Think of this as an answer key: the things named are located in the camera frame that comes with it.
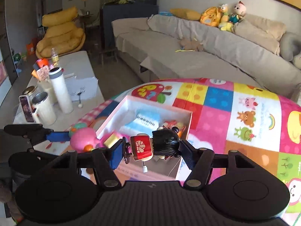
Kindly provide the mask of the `pink pig squishy toy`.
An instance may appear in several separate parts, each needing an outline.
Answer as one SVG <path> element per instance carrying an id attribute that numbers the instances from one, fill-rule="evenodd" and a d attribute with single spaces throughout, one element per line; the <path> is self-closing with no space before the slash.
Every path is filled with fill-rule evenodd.
<path id="1" fill-rule="evenodd" d="M 70 146 L 78 153 L 85 153 L 97 148 L 100 139 L 97 138 L 96 131 L 88 127 L 85 123 L 78 123 L 69 130 Z"/>

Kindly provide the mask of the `grey neck pillow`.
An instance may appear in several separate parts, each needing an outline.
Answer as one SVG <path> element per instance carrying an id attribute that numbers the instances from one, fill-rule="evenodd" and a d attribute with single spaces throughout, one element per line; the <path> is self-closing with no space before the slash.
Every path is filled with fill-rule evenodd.
<path id="1" fill-rule="evenodd" d="M 286 32 L 280 40 L 280 55 L 286 61 L 293 61 L 294 56 L 300 53 L 300 36 Z"/>

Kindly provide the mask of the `white steel mug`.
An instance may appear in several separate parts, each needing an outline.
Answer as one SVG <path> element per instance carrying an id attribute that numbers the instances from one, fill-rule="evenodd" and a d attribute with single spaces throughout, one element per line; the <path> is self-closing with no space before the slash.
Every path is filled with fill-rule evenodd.
<path id="1" fill-rule="evenodd" d="M 33 120 L 37 124 L 52 125 L 57 117 L 47 92 L 40 92 L 32 99 Z"/>

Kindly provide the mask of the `orange plastic toy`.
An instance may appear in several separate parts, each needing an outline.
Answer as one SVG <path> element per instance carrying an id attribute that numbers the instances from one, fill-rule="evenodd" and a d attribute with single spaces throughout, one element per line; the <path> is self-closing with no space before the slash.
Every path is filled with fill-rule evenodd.
<path id="1" fill-rule="evenodd" d="M 174 130 L 179 137 L 182 136 L 183 132 L 186 129 L 186 126 L 182 122 L 178 122 L 176 120 L 165 121 L 163 123 L 163 126 L 168 129 Z"/>

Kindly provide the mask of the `white bear plush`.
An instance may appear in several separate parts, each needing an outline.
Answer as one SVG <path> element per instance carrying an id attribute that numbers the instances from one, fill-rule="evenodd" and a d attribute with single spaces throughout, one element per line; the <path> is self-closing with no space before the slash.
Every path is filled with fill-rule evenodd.
<path id="1" fill-rule="evenodd" d="M 301 69 L 301 53 L 293 57 L 293 65 L 296 68 Z"/>

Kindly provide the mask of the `yellow lounge chair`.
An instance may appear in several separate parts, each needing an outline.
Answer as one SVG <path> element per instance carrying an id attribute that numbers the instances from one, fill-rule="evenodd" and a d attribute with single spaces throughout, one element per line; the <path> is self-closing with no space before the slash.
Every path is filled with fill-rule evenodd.
<path id="1" fill-rule="evenodd" d="M 76 7 L 71 7 L 57 13 L 42 17 L 42 25 L 47 28 L 45 36 L 37 43 L 37 58 L 51 58 L 52 49 L 59 56 L 79 51 L 85 42 L 85 31 L 77 27 L 75 19 L 78 16 Z"/>

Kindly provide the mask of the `small glass bottle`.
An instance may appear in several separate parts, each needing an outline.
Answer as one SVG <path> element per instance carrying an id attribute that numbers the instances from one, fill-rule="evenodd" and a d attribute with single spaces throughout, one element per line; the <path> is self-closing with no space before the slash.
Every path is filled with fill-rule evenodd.
<path id="1" fill-rule="evenodd" d="M 54 47 L 51 49 L 51 54 L 52 65 L 54 67 L 59 67 L 59 55 Z"/>

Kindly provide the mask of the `beige covered sofa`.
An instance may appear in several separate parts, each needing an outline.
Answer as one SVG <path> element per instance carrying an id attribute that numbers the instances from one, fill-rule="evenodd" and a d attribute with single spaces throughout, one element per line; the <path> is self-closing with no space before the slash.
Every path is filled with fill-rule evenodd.
<path id="1" fill-rule="evenodd" d="M 112 22 L 121 58 L 145 81 L 153 78 L 212 78 L 261 87 L 297 99 L 300 70 L 265 48 L 233 33 L 178 17 L 153 15 Z M 202 52 L 181 50 L 196 39 Z"/>

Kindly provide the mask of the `brown plush teddy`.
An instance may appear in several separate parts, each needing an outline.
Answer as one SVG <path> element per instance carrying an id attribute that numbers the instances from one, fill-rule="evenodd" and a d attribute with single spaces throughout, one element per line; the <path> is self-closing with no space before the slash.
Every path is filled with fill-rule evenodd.
<path id="1" fill-rule="evenodd" d="M 202 52 L 204 50 L 204 46 L 196 39 L 188 40 L 186 38 L 183 38 L 180 41 L 181 50 L 186 51 L 196 51 L 196 52 Z"/>

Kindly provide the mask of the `white thermos bottle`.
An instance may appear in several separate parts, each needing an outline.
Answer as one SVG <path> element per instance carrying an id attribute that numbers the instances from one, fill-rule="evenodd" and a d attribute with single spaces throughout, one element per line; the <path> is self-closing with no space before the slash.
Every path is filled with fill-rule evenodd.
<path id="1" fill-rule="evenodd" d="M 63 69 L 61 67 L 52 68 L 49 71 L 49 79 L 52 83 L 61 111 L 65 114 L 71 113 L 73 106 L 65 83 Z"/>

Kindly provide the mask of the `yellow pillow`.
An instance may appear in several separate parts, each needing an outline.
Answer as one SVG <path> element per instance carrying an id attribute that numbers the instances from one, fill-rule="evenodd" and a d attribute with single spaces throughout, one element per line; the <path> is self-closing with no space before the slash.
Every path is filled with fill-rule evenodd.
<path id="1" fill-rule="evenodd" d="M 189 21 L 199 21 L 201 19 L 201 14 L 191 9 L 175 8 L 170 9 L 170 13 L 175 17 Z"/>

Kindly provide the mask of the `blue striped tissue pack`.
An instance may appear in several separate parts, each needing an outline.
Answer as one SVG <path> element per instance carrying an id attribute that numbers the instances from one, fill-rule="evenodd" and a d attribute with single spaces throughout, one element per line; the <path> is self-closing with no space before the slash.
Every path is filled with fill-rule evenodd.
<path id="1" fill-rule="evenodd" d="M 119 131 L 129 136 L 138 134 L 146 134 L 152 136 L 152 132 L 156 131 L 160 124 L 160 114 L 153 111 L 138 110 L 134 120 L 123 125 Z"/>

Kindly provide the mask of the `smartphone on stand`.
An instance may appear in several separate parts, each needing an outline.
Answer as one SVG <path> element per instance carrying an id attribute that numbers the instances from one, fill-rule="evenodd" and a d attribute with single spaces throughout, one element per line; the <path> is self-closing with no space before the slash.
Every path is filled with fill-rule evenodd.
<path id="1" fill-rule="evenodd" d="M 34 123 L 34 119 L 32 116 L 32 107 L 29 98 L 26 95 L 20 95 L 19 102 L 21 104 L 22 112 L 26 121 Z"/>

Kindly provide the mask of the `pink cardboard box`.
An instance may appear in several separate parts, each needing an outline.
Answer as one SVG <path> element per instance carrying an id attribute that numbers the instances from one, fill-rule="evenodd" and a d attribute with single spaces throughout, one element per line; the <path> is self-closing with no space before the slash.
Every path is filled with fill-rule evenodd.
<path id="1" fill-rule="evenodd" d="M 104 143 L 112 134 L 124 136 L 127 141 L 136 135 L 152 137 L 153 131 L 166 127 L 172 121 L 176 127 L 184 128 L 180 131 L 181 138 L 187 138 L 191 111 L 127 95 L 120 102 L 107 102 L 91 127 Z M 116 171 L 133 180 L 175 180 L 180 164 L 181 159 L 174 157 L 161 159 L 153 156 L 138 161 L 130 157 L 129 163 L 121 161 Z"/>

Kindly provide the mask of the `colourful cartoon play mat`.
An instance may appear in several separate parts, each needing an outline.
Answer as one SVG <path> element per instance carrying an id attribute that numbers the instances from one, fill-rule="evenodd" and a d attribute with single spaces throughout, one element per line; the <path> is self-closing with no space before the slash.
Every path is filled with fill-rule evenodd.
<path id="1" fill-rule="evenodd" d="M 125 91 L 75 124 L 85 123 L 91 127 L 107 102 L 120 102 L 127 95 L 191 111 L 188 141 L 195 147 L 207 147 L 216 153 L 238 150 L 275 175 L 290 191 L 283 219 L 289 225 L 300 225 L 298 104 L 240 83 L 206 78 L 167 79 Z"/>

